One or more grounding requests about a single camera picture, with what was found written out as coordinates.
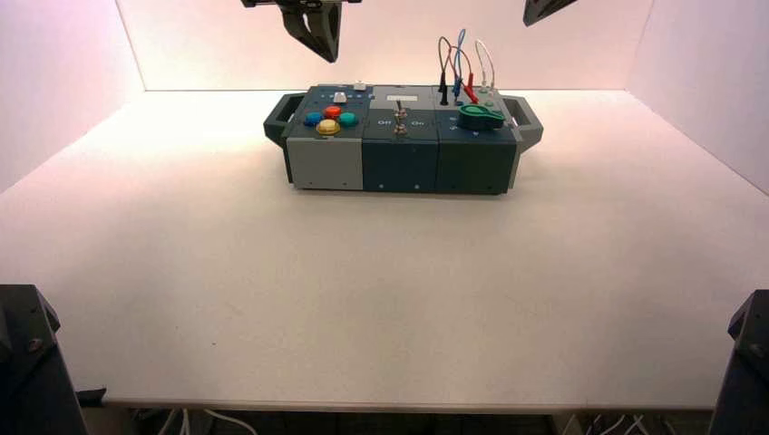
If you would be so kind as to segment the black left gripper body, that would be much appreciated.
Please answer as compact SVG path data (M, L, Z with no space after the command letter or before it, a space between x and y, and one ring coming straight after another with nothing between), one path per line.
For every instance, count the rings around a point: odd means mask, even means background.
M241 0L244 7L260 5L278 5L284 7L319 8L326 4L361 3L361 0Z

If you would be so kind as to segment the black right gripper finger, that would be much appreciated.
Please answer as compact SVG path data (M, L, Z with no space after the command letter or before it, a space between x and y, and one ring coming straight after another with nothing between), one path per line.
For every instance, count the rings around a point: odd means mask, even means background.
M577 0L526 0L522 21L527 27L533 26L576 2Z

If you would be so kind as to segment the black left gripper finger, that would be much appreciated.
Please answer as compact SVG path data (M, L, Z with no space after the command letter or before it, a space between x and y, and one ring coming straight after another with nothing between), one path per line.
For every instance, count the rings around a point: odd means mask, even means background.
M338 58L342 5L340 3L310 3L307 26L312 50L329 63Z
M306 48L326 60L327 48L322 30L322 19L326 8L323 5L279 5L278 7L287 32Z

